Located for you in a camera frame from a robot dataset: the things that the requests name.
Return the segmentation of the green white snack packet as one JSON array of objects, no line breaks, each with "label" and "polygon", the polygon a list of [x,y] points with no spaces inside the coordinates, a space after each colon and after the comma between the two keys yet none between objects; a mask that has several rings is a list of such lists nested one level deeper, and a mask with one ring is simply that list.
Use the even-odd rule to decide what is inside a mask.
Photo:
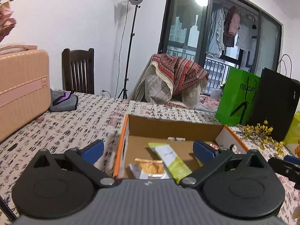
[{"label": "green white snack packet", "polygon": [[149,142],[148,147],[163,162],[168,174],[175,180],[177,184],[182,179],[192,173],[195,167],[199,167],[193,156],[184,152],[183,159],[175,152],[171,145],[167,143]]}]

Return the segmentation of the white printed snack packet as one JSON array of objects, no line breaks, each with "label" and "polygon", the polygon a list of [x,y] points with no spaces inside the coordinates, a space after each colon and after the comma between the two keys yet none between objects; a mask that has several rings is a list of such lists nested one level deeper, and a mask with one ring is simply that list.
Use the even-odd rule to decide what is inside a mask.
[{"label": "white printed snack packet", "polygon": [[163,174],[148,174],[143,172],[143,170],[140,169],[140,167],[138,167],[136,164],[130,164],[129,167],[135,179],[144,179],[144,180],[172,179],[172,177],[169,176],[168,172],[166,171]]}]

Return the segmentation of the orange cracker snack packet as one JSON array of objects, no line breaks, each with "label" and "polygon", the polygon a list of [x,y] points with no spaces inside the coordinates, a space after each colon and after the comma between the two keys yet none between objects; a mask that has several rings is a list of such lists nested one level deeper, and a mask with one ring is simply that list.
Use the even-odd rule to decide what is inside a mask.
[{"label": "orange cracker snack packet", "polygon": [[162,160],[135,159],[139,178],[162,178],[166,172]]}]

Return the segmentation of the red orange snack bag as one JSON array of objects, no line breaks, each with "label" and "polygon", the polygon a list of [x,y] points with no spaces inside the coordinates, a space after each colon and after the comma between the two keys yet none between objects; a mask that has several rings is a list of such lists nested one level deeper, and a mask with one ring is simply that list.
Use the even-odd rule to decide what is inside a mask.
[{"label": "red orange snack bag", "polygon": [[219,150],[219,151],[227,150],[227,148],[224,147],[223,145],[218,146],[217,144],[213,144],[213,143],[210,144],[210,147],[212,147],[213,149]]}]

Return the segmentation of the green snack bar in box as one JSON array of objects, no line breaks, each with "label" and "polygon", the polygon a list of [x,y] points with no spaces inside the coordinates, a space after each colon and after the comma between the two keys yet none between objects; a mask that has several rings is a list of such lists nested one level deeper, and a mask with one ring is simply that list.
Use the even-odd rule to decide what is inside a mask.
[{"label": "green snack bar in box", "polygon": [[196,158],[196,160],[197,160],[197,163],[200,165],[200,167],[202,167],[203,163],[198,158]]}]

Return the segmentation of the lime green snack box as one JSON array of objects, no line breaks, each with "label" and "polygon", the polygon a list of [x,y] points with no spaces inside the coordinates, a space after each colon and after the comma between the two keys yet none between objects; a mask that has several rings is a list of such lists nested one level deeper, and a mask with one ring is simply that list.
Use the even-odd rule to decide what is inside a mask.
[{"label": "lime green snack box", "polygon": [[287,132],[287,135],[284,139],[284,143],[286,144],[286,147],[290,150],[290,152],[299,158],[299,149],[300,149],[300,111],[297,111],[295,116],[293,117],[293,120],[291,122],[291,125],[289,127],[289,130]]}]

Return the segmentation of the calligraphy print tablecloth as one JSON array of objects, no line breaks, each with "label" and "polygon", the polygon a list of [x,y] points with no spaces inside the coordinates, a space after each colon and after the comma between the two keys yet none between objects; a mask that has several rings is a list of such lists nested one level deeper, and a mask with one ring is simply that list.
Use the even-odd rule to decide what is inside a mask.
[{"label": "calligraphy print tablecloth", "polygon": [[[27,124],[1,144],[1,197],[13,212],[12,188],[31,159],[42,148],[52,153],[63,153],[73,147],[84,147],[95,139],[104,141],[105,151],[96,167],[111,175],[125,116],[132,114],[148,118],[171,120],[174,123],[218,122],[214,115],[203,111],[182,108],[166,108],[161,105],[117,100],[90,94],[79,94],[75,111],[51,113]],[[114,198],[101,205],[92,202],[87,209],[61,219],[38,219],[17,215],[16,224],[233,224],[208,207],[186,217],[169,212],[151,216],[153,208],[134,206],[126,208],[126,202]]]}]

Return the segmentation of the yellow dried flower branch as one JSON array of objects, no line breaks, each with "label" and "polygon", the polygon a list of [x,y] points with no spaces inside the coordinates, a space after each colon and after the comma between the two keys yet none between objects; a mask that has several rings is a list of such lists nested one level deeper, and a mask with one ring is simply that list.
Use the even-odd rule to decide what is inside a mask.
[{"label": "yellow dried flower branch", "polygon": [[272,136],[273,127],[269,126],[267,120],[257,125],[242,125],[245,139],[253,140],[261,150],[273,149],[275,157],[282,158],[285,155],[286,144],[283,141],[276,141]]}]

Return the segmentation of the orange cardboard snack box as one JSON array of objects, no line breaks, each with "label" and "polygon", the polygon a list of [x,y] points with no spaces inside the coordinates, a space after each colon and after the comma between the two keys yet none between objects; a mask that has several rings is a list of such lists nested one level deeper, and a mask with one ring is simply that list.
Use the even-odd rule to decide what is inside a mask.
[{"label": "orange cardboard snack box", "polygon": [[192,171],[195,171],[200,168],[193,155],[193,142],[196,140],[226,148],[235,145],[240,153],[248,152],[246,145],[226,125],[126,115],[119,139],[113,176],[133,178],[129,165],[135,163],[136,158],[157,160],[157,155],[149,149],[149,143],[170,145],[181,160]]}]

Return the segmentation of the grey purple folded cloth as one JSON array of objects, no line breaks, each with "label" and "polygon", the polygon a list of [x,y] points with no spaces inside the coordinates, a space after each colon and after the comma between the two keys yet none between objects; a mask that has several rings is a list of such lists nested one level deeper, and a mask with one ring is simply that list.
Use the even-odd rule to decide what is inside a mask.
[{"label": "grey purple folded cloth", "polygon": [[77,109],[78,97],[73,91],[50,90],[51,104],[49,111],[64,112]]}]

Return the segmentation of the red patterned draped cloth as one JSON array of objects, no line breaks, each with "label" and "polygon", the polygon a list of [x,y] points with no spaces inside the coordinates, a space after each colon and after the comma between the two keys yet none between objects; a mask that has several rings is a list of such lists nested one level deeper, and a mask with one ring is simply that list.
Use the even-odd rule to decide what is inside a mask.
[{"label": "red patterned draped cloth", "polygon": [[128,99],[195,109],[208,79],[209,72],[191,60],[153,54]]}]

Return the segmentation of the dark wooden chair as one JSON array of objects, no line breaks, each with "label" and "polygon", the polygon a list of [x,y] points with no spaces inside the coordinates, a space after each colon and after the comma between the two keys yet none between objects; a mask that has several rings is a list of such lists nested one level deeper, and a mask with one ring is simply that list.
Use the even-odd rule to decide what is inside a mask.
[{"label": "dark wooden chair", "polygon": [[61,53],[63,90],[94,94],[94,48]]}]

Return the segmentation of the pink hard-shell suitcase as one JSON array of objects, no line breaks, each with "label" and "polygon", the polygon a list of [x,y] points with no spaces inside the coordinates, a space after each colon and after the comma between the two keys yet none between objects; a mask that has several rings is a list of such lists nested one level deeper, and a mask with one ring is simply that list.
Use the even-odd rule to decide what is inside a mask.
[{"label": "pink hard-shell suitcase", "polygon": [[1,141],[46,112],[50,103],[45,50],[1,55]]}]

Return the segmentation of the hanging clothes on balcony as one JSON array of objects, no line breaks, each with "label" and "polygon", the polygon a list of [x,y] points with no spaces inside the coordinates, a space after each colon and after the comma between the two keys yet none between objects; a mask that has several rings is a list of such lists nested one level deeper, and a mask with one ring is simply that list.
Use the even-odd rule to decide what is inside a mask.
[{"label": "hanging clothes on balcony", "polygon": [[239,10],[236,6],[226,9],[222,3],[214,3],[206,55],[220,58],[227,48],[234,47],[252,51],[257,36],[256,19],[254,14]]}]

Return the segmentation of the black studio light stand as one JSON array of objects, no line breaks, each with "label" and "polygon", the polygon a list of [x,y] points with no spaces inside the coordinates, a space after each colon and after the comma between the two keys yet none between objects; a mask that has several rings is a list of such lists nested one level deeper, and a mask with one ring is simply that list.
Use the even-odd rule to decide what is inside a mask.
[{"label": "black studio light stand", "polygon": [[130,32],[126,69],[125,69],[125,74],[124,74],[124,84],[123,84],[122,90],[119,93],[119,96],[117,97],[118,99],[122,98],[123,100],[126,100],[128,98],[127,83],[129,81],[128,71],[129,71],[129,62],[130,62],[130,55],[131,55],[131,49],[132,49],[132,41],[135,36],[134,29],[135,29],[137,11],[140,8],[140,4],[142,2],[143,2],[143,0],[127,0],[126,18],[125,18],[124,29],[123,29],[122,39],[121,39],[121,45],[120,45],[120,49],[119,49],[119,59],[121,58],[121,50],[122,50],[122,45],[123,45],[123,37],[124,37],[124,33],[125,33],[127,18],[128,18],[129,5],[134,6],[134,15],[133,15],[133,21],[132,21],[131,32]]}]

